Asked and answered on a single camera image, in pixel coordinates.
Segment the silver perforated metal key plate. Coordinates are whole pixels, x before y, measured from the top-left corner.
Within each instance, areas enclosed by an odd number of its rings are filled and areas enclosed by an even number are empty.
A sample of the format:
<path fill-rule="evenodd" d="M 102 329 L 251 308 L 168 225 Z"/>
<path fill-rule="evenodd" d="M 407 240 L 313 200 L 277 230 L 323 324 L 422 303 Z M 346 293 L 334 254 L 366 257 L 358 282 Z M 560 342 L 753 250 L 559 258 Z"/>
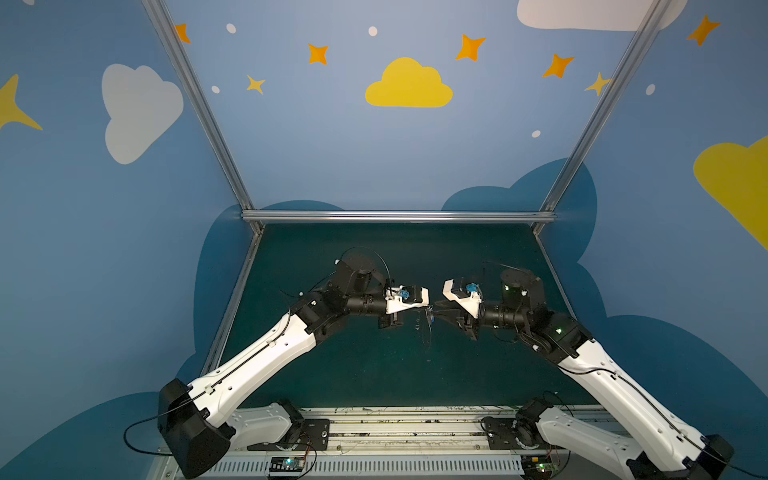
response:
<path fill-rule="evenodd" d="M 419 318 L 419 328 L 421 332 L 422 345 L 425 350 L 429 350 L 433 338 L 434 315 L 431 306 L 424 309 L 423 317 Z"/>

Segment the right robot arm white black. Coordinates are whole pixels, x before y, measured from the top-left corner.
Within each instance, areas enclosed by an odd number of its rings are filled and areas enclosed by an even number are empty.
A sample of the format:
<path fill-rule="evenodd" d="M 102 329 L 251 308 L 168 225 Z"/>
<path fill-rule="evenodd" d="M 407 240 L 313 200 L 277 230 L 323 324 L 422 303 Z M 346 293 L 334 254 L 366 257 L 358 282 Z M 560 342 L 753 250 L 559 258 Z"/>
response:
<path fill-rule="evenodd" d="M 589 330 L 547 305 L 542 281 L 529 270 L 501 274 L 501 299 L 489 302 L 475 282 L 448 279 L 437 317 L 471 339 L 483 327 L 512 330 L 519 342 L 577 382 L 625 429 L 618 435 L 534 398 L 511 420 L 485 417 L 491 446 L 562 447 L 623 479 L 718 479 L 731 467 L 733 447 L 704 435 L 637 384 Z"/>

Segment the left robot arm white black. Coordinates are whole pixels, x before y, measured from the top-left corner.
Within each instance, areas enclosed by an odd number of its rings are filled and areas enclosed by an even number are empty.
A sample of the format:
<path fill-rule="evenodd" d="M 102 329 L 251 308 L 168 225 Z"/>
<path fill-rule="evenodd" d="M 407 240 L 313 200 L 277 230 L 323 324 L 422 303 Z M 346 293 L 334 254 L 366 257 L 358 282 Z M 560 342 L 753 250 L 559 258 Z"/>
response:
<path fill-rule="evenodd" d="M 425 309 L 429 291 L 397 285 L 364 255 L 341 257 L 334 271 L 300 296 L 262 337 L 226 363 L 185 383 L 175 378 L 159 392 L 153 416 L 182 475 L 195 479 L 230 450 L 255 444 L 295 444 L 304 422 L 289 402 L 273 402 L 238 425 L 235 412 L 293 360 L 342 329 L 350 316 L 373 317 L 380 328 L 400 313 Z"/>

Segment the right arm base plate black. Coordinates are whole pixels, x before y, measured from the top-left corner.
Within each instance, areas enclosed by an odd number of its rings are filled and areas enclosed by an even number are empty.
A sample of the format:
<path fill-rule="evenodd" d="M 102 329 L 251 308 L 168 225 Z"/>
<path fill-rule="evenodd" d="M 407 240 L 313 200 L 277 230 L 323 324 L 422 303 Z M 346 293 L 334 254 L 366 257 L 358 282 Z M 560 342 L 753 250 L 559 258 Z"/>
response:
<path fill-rule="evenodd" d="M 560 445 L 547 442 L 538 424 L 525 418 L 486 416 L 480 420 L 491 450 L 549 450 Z"/>

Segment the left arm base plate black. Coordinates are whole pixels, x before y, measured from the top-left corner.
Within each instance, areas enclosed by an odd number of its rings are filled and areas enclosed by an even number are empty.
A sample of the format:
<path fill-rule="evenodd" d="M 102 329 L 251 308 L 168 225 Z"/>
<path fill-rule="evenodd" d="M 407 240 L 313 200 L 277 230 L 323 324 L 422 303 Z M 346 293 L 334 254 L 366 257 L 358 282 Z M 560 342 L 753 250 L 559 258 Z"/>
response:
<path fill-rule="evenodd" d="M 276 443 L 258 443 L 246 447 L 248 451 L 292 451 L 310 445 L 317 451 L 328 448 L 329 419 L 304 419 L 292 425 Z"/>

